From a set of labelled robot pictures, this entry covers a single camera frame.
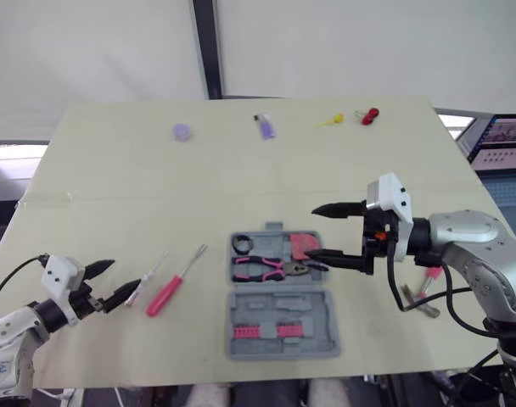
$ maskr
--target pushpin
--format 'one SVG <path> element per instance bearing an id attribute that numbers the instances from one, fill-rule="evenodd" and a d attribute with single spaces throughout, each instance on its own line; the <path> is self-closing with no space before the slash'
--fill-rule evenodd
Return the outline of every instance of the pushpin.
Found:
<path id="1" fill-rule="evenodd" d="M 379 110 L 377 108 L 370 108 L 367 113 L 355 111 L 354 114 L 362 121 L 363 125 L 371 125 L 379 115 Z"/>
<path id="2" fill-rule="evenodd" d="M 335 123 L 343 123 L 344 119 L 345 118 L 343 117 L 342 113 L 337 113 L 332 120 L 325 121 L 324 123 L 321 123 L 320 125 L 317 125 L 317 127 L 320 127 L 322 125 L 334 125 Z"/>

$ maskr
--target red pushpin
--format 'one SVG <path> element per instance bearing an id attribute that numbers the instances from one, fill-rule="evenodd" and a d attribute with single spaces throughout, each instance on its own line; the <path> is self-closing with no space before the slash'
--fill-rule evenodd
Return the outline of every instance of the red pushpin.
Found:
<path id="1" fill-rule="evenodd" d="M 370 108 L 367 113 L 356 111 L 354 114 L 359 119 L 362 119 L 363 125 L 371 125 L 375 118 L 379 116 L 379 110 L 377 108 Z"/>

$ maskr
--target yellow pushpin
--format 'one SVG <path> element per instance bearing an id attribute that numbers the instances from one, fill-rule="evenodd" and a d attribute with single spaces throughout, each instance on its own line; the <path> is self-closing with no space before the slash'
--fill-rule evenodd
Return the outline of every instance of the yellow pushpin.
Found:
<path id="1" fill-rule="evenodd" d="M 344 119 L 345 118 L 343 117 L 342 113 L 337 113 L 332 120 L 325 121 L 324 123 L 317 125 L 317 127 L 320 127 L 322 125 L 334 125 L 335 123 L 343 123 Z"/>

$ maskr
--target black ring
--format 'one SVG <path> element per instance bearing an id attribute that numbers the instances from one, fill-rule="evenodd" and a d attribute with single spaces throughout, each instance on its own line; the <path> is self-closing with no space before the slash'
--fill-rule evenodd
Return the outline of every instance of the black ring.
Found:
<path id="1" fill-rule="evenodd" d="M 238 248 L 238 245 L 241 242 L 247 242 L 249 244 L 249 248 L 247 248 L 246 250 L 241 250 L 240 248 Z M 235 235 L 234 237 L 232 237 L 232 248 L 235 251 L 235 253 L 237 253 L 240 256 L 249 254 L 250 250 L 252 250 L 254 246 L 255 244 L 252 241 L 252 239 L 246 235 Z"/>

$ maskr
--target white backdrop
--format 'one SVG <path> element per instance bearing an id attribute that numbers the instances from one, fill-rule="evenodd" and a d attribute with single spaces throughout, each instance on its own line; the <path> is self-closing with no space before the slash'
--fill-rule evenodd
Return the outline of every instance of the white backdrop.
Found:
<path id="1" fill-rule="evenodd" d="M 197 44 L 189 0 L 0 0 L 0 141 L 74 102 L 203 99 Z"/>
<path id="2" fill-rule="evenodd" d="M 217 0 L 224 93 L 516 112 L 516 0 Z"/>

